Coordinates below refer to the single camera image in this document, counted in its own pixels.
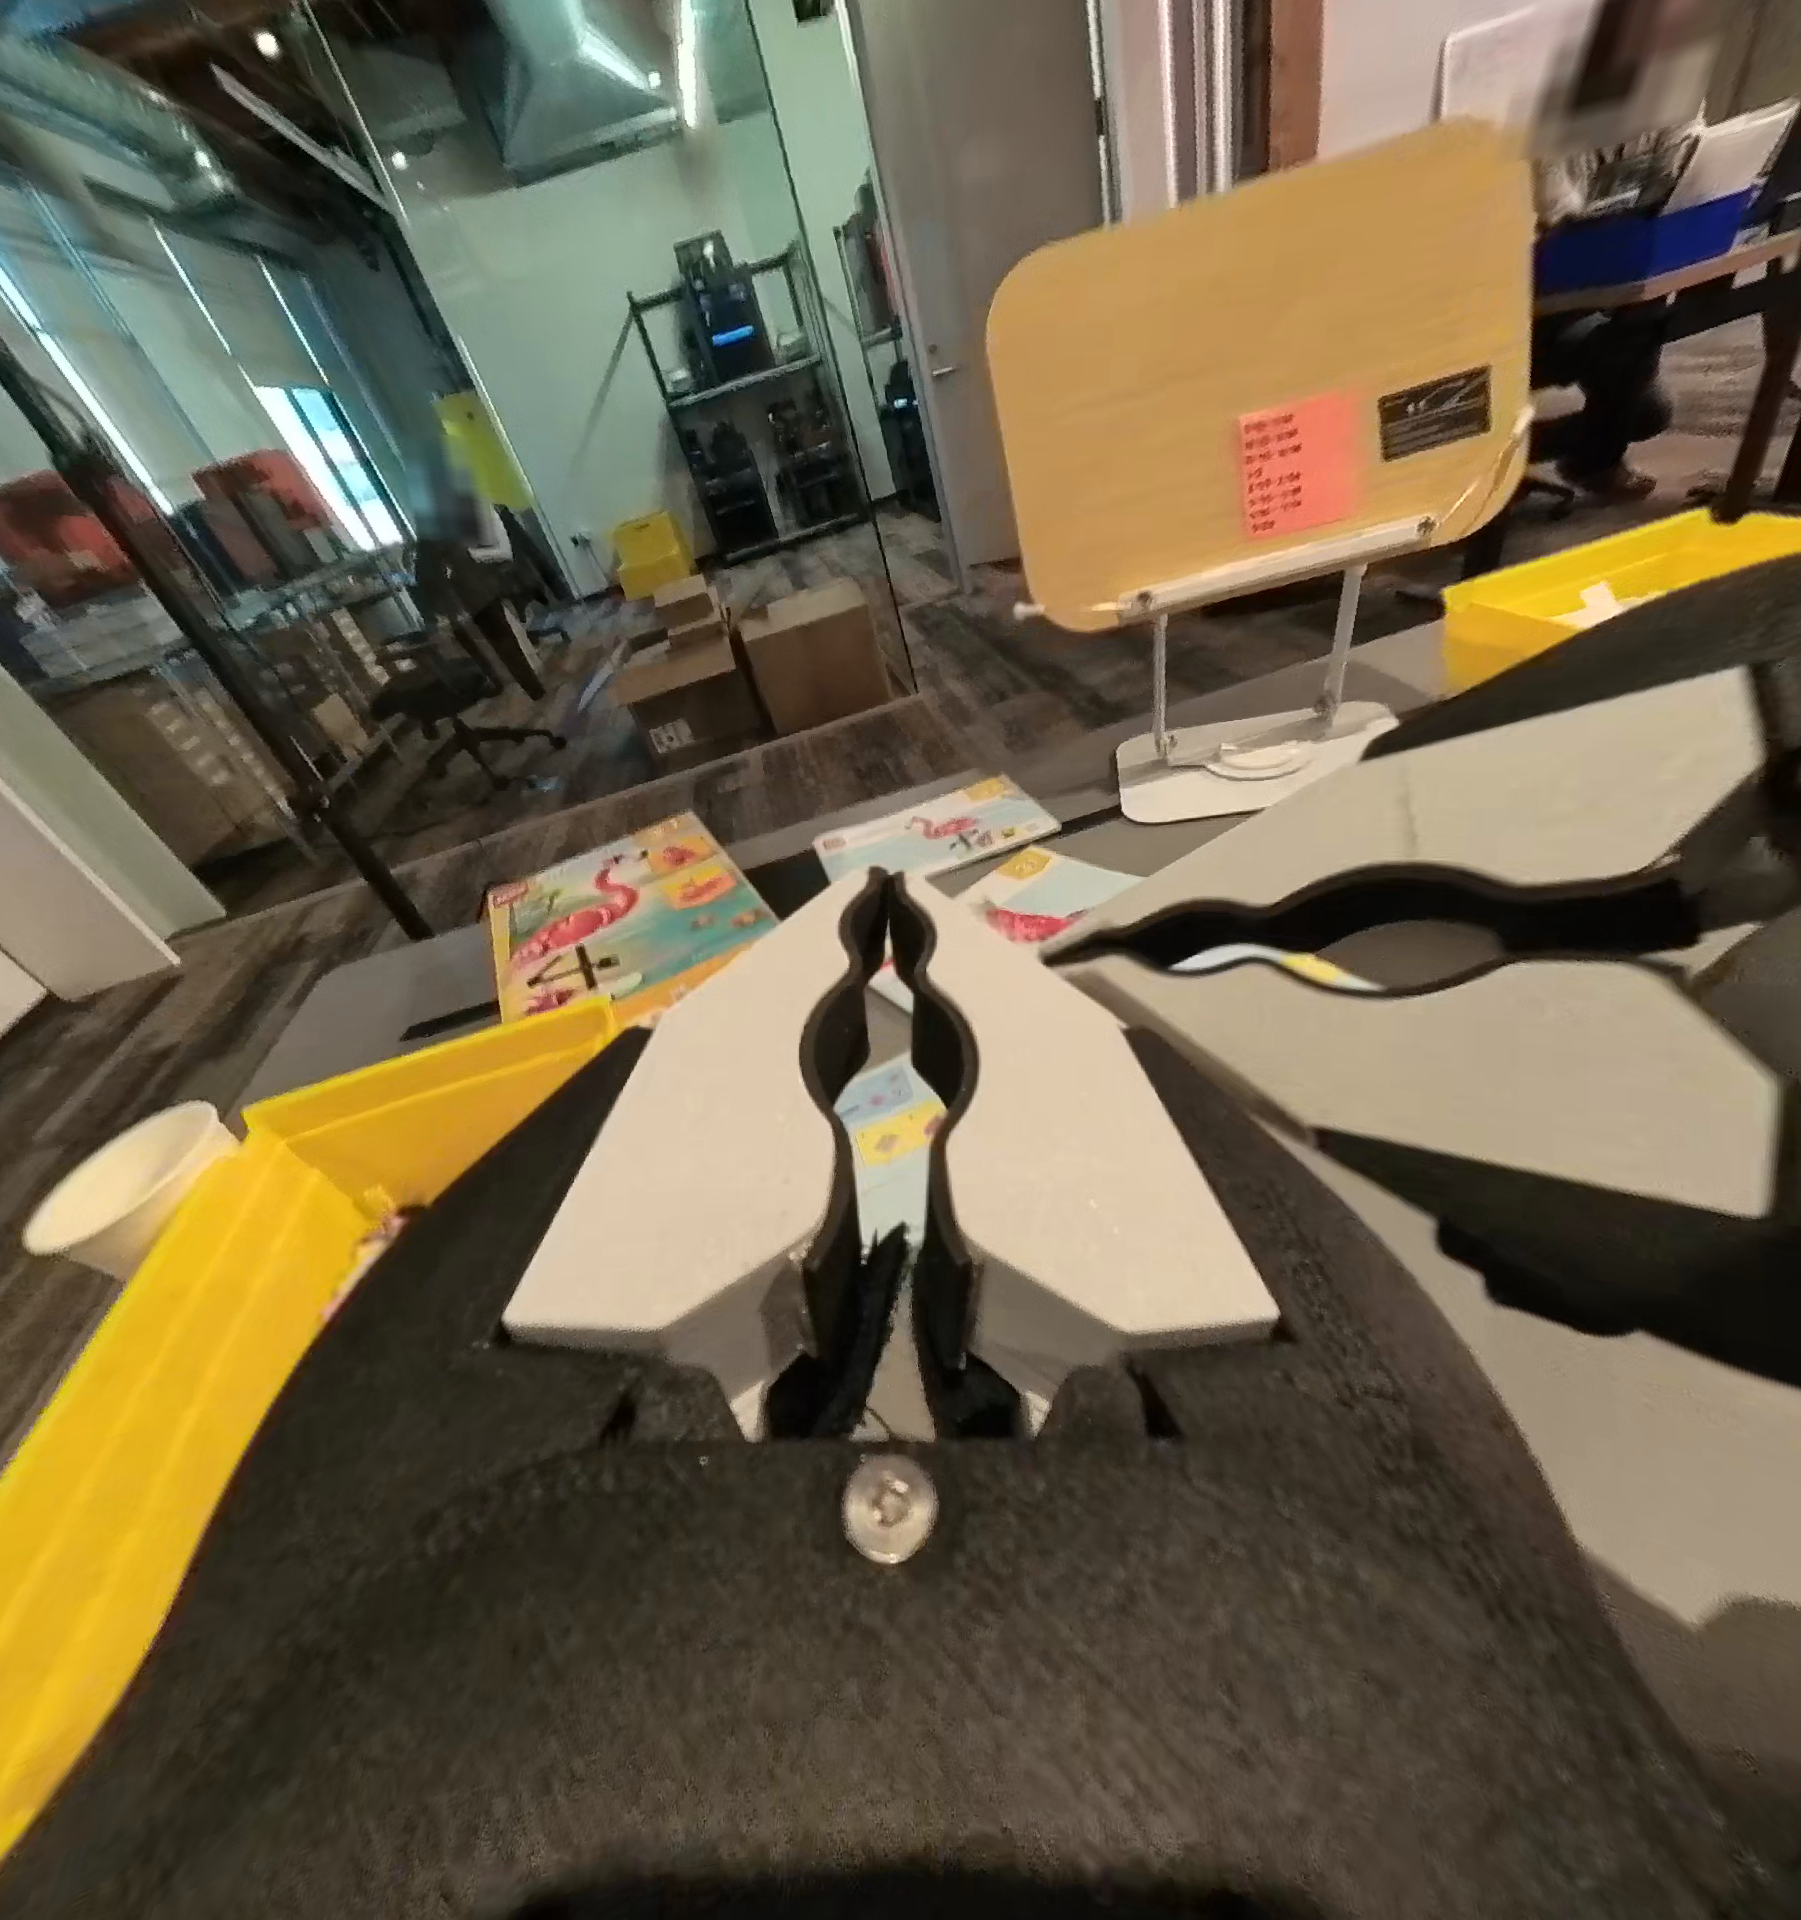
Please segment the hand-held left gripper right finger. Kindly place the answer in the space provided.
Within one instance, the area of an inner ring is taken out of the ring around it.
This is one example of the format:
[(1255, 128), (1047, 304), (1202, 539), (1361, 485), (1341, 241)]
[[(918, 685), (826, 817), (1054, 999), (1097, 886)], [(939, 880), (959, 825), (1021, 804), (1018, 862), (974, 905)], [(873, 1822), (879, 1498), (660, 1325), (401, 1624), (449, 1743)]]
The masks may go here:
[(1120, 1021), (911, 877), (887, 883), (913, 1071), (940, 1102), (929, 1346), (1215, 1346), (1277, 1305)]

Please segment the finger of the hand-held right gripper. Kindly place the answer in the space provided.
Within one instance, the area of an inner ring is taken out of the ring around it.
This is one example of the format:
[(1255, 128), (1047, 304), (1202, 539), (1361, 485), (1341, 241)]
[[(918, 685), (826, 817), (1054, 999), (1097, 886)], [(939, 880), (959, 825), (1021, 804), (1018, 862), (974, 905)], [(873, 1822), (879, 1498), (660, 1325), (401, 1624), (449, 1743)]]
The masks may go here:
[(1401, 928), (1467, 963), (1685, 960), (1786, 755), (1774, 667), (1727, 667), (1363, 759), (1145, 880), (1048, 963), (1292, 963)]
[(1725, 1218), (1779, 1188), (1784, 1086), (1664, 968), (1530, 958), (1346, 990), (1246, 960), (1176, 973), (1103, 941), (1061, 973), (1277, 1131), (1408, 1148)]

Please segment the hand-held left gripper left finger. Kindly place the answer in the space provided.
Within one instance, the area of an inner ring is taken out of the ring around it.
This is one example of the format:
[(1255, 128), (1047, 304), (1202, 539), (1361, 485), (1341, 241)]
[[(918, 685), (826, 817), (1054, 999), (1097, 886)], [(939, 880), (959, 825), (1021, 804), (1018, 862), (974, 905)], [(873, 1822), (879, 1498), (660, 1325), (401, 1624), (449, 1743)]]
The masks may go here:
[(837, 1103), (867, 1063), (880, 871), (832, 881), (641, 1036), (502, 1309), (534, 1346), (825, 1356), (861, 1252)]

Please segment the grey desk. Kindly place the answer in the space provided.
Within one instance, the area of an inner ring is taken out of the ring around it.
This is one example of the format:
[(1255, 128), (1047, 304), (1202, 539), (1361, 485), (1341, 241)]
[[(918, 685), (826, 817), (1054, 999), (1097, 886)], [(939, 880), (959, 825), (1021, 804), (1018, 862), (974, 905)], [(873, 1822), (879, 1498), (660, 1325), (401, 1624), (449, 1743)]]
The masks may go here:
[[(238, 1107), (485, 1024), (474, 932), (397, 936), (312, 988)], [(1766, 1861), (1801, 1864), (1801, 1391), (1635, 1333), (1494, 1305), (1427, 1213), (1292, 1148), (1441, 1309), (1521, 1427), (1635, 1668)]]

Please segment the yellow plastic bin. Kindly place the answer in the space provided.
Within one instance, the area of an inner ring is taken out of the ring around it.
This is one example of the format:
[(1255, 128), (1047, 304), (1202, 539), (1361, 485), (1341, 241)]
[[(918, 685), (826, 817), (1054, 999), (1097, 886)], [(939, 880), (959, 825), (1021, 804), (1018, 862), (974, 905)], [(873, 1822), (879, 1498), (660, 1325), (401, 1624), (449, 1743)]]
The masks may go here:
[(0, 1861), (125, 1694), (269, 1405), (394, 1213), (619, 1036), (602, 997), (279, 1093), (0, 1471)]
[(1446, 692), (1463, 695), (1671, 591), (1801, 554), (1801, 515), (1658, 517), (1454, 584), (1443, 595)]

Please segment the orange toy brick box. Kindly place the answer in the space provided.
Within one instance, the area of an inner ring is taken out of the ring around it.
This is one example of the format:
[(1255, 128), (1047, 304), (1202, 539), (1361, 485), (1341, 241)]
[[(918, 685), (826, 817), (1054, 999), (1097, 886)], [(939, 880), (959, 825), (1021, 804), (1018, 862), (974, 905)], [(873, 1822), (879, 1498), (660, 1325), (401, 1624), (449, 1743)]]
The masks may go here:
[(777, 925), (693, 812), (483, 897), (502, 1023), (602, 997), (621, 1026), (647, 1024)]

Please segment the white flamingo instruction booklet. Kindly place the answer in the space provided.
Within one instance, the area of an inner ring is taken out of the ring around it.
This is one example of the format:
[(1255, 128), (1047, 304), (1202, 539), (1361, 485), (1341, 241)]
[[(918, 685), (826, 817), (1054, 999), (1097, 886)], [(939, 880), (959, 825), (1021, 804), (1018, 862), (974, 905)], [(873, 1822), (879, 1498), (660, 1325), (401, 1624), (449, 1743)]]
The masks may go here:
[(1134, 886), (1135, 877), (1125, 874), (1028, 846), (977, 880), (959, 901), (1000, 940), (1043, 947)]

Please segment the pink sticky note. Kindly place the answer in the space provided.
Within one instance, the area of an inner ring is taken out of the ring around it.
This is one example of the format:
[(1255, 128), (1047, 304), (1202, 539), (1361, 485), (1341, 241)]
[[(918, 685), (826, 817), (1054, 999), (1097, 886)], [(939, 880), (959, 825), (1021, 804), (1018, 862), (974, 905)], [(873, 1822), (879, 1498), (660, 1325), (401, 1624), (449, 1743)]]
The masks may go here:
[(1241, 414), (1235, 440), (1248, 541), (1294, 541), (1354, 515), (1363, 443), (1348, 394)]

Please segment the black label plate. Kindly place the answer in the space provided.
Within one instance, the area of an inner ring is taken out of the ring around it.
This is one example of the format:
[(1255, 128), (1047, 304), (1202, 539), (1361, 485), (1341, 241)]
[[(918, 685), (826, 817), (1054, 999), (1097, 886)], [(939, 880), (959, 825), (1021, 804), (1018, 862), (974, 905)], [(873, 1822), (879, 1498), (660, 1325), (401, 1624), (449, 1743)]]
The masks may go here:
[(1398, 463), (1488, 436), (1494, 423), (1491, 368), (1447, 372), (1377, 398), (1377, 455)]

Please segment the black office chair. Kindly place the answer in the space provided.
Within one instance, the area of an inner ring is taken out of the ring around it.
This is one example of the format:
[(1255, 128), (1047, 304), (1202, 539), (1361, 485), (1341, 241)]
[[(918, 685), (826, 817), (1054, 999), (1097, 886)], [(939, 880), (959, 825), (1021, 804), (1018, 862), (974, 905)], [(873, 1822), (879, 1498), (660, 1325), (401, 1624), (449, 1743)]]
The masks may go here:
[(546, 696), (511, 562), (489, 562), (471, 547), (420, 537), (412, 547), (412, 597), (420, 627), (389, 643), (386, 680), (367, 715), (385, 726), (414, 723), (426, 741), (444, 737), (496, 790), (508, 784), (488, 747), (567, 748), (567, 734), (538, 723), (476, 723), (469, 714), (507, 688)]

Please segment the white paper cup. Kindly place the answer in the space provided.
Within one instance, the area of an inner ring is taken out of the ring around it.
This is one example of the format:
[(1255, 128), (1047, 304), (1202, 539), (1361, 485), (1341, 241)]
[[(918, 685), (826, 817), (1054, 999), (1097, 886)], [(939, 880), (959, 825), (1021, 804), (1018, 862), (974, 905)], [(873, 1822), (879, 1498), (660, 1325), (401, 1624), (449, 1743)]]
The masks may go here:
[(238, 1148), (210, 1102), (146, 1116), (47, 1191), (23, 1226), (21, 1247), (126, 1283), (202, 1179)]

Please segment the wooden background table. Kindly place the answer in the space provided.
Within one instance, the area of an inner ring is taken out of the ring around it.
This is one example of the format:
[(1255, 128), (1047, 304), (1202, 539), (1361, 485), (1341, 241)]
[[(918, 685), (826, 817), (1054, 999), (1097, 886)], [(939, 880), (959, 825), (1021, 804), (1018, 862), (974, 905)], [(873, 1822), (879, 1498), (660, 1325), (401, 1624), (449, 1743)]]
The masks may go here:
[(1667, 345), (1739, 321), (1766, 321), (1760, 378), (1727, 473), (1690, 500), (1719, 521), (1736, 521), (1758, 504), (1775, 514), (1801, 514), (1801, 411), (1774, 485), (1762, 485), (1801, 357), (1801, 227), (1645, 279), (1539, 294), (1533, 302), (1537, 318), (1626, 308), (1661, 311)]

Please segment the black metal shelf rack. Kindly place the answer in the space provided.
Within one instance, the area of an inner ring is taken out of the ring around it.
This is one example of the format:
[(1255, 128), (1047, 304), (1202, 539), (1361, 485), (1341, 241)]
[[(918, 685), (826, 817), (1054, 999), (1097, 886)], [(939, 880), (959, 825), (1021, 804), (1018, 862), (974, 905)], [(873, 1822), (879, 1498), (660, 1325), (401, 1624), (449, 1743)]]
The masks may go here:
[(672, 246), (672, 281), (628, 316), (717, 564), (871, 519), (829, 326), (802, 240), (742, 261), (721, 232)]

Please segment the red box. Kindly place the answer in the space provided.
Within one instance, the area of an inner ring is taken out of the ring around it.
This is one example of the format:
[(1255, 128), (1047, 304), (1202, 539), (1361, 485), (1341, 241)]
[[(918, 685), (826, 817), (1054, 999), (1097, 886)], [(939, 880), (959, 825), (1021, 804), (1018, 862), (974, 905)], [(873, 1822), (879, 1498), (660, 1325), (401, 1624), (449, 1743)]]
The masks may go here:
[(284, 449), (264, 447), (193, 467), (190, 481), (206, 500), (238, 504), (247, 494), (265, 498), (296, 535), (338, 537), (338, 521), (325, 500), (313, 489), (307, 471)]
[(50, 471), (0, 485), (0, 566), (51, 611), (140, 584), (126, 551)]

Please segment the metal ventilation duct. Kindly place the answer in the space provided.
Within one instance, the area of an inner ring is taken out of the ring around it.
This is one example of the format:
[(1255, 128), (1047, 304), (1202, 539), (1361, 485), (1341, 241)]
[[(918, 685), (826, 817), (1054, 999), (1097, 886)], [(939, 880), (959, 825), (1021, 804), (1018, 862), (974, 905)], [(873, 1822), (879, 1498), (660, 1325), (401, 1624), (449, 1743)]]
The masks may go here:
[(485, 2), (485, 109), (504, 180), (528, 187), (687, 130), (672, 4)]

